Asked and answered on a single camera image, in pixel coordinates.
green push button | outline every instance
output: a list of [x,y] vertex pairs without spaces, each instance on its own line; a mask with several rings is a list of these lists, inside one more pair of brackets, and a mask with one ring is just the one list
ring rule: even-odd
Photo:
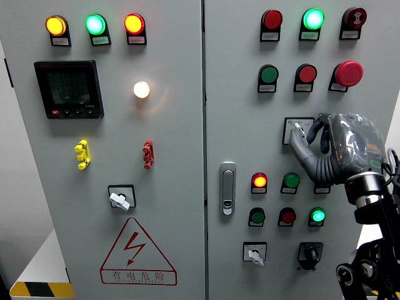
[[288,173],[283,177],[283,183],[290,189],[295,189],[300,184],[299,175],[296,173]]
[[278,78],[278,70],[275,67],[268,66],[261,72],[261,79],[265,83],[273,83]]
[[265,215],[261,212],[256,212],[251,216],[251,220],[254,223],[262,223],[265,220]]
[[324,210],[320,207],[313,208],[310,211],[310,215],[311,215],[311,219],[314,222],[322,222],[323,220],[325,220],[325,216],[326,216]]

red push button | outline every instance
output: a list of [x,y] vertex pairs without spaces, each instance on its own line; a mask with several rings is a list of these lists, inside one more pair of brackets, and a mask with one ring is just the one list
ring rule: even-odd
[[264,13],[262,23],[269,30],[277,29],[282,24],[282,14],[280,11],[269,10]]
[[345,61],[340,64],[335,72],[335,80],[341,86],[350,88],[363,78],[364,70],[359,62]]
[[361,7],[349,8],[343,14],[343,22],[349,29],[360,29],[367,20],[367,12]]
[[305,66],[299,72],[299,79],[304,83],[310,83],[317,77],[317,69],[314,66]]

yellow indicator light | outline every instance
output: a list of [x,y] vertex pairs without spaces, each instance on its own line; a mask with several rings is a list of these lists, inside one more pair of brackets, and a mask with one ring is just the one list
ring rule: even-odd
[[139,14],[128,14],[125,17],[124,25],[130,34],[139,34],[144,29],[144,20]]
[[61,16],[49,16],[46,20],[46,29],[52,36],[62,36],[67,31],[66,21]]
[[264,177],[257,177],[257,178],[254,180],[254,185],[255,185],[256,187],[258,187],[258,188],[261,188],[261,187],[265,186],[266,183],[267,183],[267,179],[265,179]]
[[139,81],[134,85],[133,93],[138,98],[146,98],[150,93],[150,86],[147,82]]

lightning bolt symbol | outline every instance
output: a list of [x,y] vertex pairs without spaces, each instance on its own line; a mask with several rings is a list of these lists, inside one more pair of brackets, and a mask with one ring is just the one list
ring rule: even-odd
[[127,260],[126,266],[129,266],[130,264],[133,263],[133,259],[139,254],[140,251],[142,251],[143,247],[146,245],[146,244],[139,244],[139,245],[131,246],[132,242],[137,238],[138,235],[139,235],[139,233],[135,231],[132,234],[131,238],[129,239],[129,242],[127,242],[127,244],[124,248],[124,251],[129,250],[129,249],[139,248],[139,250],[137,250],[136,254],[131,259]]

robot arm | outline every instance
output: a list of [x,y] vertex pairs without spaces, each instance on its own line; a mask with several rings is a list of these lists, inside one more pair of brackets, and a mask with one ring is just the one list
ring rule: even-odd
[[[321,158],[311,144],[321,135]],[[319,114],[307,138],[302,129],[291,130],[289,145],[307,175],[317,184],[344,184],[347,200],[355,205],[359,224],[379,224],[382,239],[360,246],[352,264],[340,264],[337,279],[345,300],[366,299],[362,284],[378,291],[378,300],[397,299],[400,291],[400,215],[397,190],[399,164],[392,179],[382,175],[384,143],[370,121],[356,114]],[[390,195],[388,183],[394,183]]]

